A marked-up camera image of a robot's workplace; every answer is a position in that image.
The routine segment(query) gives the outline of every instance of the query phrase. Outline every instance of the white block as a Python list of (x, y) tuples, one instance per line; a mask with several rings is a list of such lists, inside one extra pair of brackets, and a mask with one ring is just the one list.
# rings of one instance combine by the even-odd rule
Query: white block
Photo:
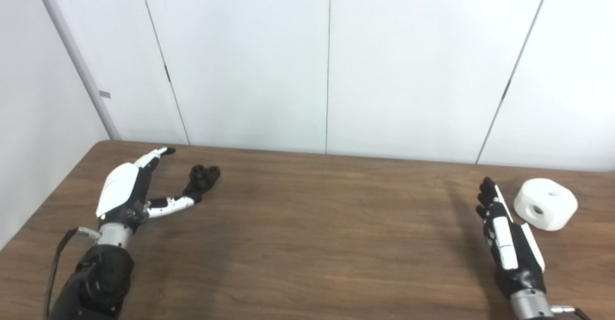
[(526, 222), (553, 232), (564, 227), (578, 203), (575, 195), (560, 184), (547, 178), (533, 178), (525, 181), (514, 206)]

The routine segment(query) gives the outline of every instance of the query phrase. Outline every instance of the robotic hand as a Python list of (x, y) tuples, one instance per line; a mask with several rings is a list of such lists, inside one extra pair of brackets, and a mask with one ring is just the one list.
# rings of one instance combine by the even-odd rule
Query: robotic hand
[(554, 313), (575, 313), (590, 320), (580, 309), (554, 306), (547, 302), (544, 285), (544, 259), (529, 224), (516, 224), (495, 182), (486, 177), (480, 185), (483, 233), (496, 263), (495, 279), (500, 291), (510, 300), (519, 320), (554, 320)]
[[(84, 227), (69, 230), (53, 259), (45, 299), (46, 320), (117, 320), (130, 289), (134, 262), (126, 250), (130, 238), (149, 218), (186, 209), (202, 200), (220, 176), (220, 169), (196, 165), (182, 196), (147, 200), (152, 173), (173, 148), (155, 149), (134, 163), (119, 165), (108, 176), (96, 210), (98, 231)], [(49, 313), (49, 298), (60, 252), (75, 233), (96, 241), (81, 258), (75, 272)]]

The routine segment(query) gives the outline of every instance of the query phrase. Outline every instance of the wood grain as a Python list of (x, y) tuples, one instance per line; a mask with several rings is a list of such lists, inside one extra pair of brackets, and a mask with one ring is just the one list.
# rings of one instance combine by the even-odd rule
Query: wood grain
[[(0, 318), (40, 318), (63, 233), (94, 227), (106, 175), (158, 147), (92, 148), (0, 252)], [(179, 194), (194, 164), (218, 165), (222, 176), (202, 203), (138, 230), (122, 320), (512, 320), (474, 213), (486, 175), (511, 203), (539, 176), (575, 193), (579, 209), (563, 230), (534, 230), (549, 300), (594, 320), (615, 313), (614, 174), (177, 149), (156, 170), (151, 197)], [(69, 243), (54, 296), (90, 244)]]

